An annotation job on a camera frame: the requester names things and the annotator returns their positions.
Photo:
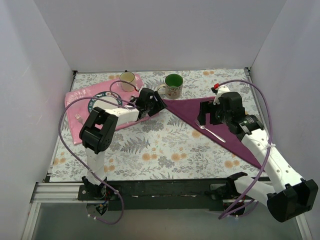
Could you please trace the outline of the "purple satin napkin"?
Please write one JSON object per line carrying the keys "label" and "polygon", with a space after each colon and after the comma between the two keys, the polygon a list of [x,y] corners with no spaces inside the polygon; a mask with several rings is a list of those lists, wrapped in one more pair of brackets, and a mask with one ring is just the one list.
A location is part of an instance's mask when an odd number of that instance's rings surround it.
{"label": "purple satin napkin", "polygon": [[226,142],[218,140],[211,133],[204,129],[200,129],[195,120],[197,119],[200,111],[200,103],[208,100],[212,100],[212,97],[204,98],[192,98],[192,99],[183,99],[183,100],[170,100],[165,99],[164,102],[167,105],[167,110],[172,114],[176,115],[182,121],[190,125],[196,130],[199,130],[200,133],[210,138],[213,142],[217,143],[221,147],[225,148],[229,152],[240,157],[245,162],[253,165],[256,168],[260,168],[261,164],[256,160],[254,155],[238,140],[238,138],[232,134],[228,127],[224,124],[211,125],[210,116],[206,116],[206,125],[205,127],[211,132],[222,137]]}

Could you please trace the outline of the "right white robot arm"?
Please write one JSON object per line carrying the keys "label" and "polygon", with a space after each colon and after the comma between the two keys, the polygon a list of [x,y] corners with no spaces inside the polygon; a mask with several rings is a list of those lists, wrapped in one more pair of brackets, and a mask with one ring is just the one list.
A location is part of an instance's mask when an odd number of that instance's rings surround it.
{"label": "right white robot arm", "polygon": [[248,196],[264,204],[274,219],[283,223],[310,211],[319,190],[312,179],[304,179],[269,142],[271,135],[255,115],[245,112],[242,97],[231,91],[218,93],[213,100],[200,103],[197,123],[225,124],[229,131],[253,154],[271,181],[271,185],[254,180],[244,172],[227,178],[227,195],[241,200]]}

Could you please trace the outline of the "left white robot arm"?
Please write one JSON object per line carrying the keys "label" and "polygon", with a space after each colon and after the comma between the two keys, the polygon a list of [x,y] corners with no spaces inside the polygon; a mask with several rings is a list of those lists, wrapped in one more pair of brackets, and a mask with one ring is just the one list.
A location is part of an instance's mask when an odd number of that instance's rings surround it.
{"label": "left white robot arm", "polygon": [[103,199],[107,193],[102,183],[107,179],[104,170],[105,151],[112,142],[116,128],[138,122],[145,117],[152,117],[166,107],[157,91],[144,87],[138,97],[134,97],[123,107],[107,110],[95,107],[91,111],[80,130],[79,138],[85,149],[88,166],[82,182],[86,192],[95,200]]}

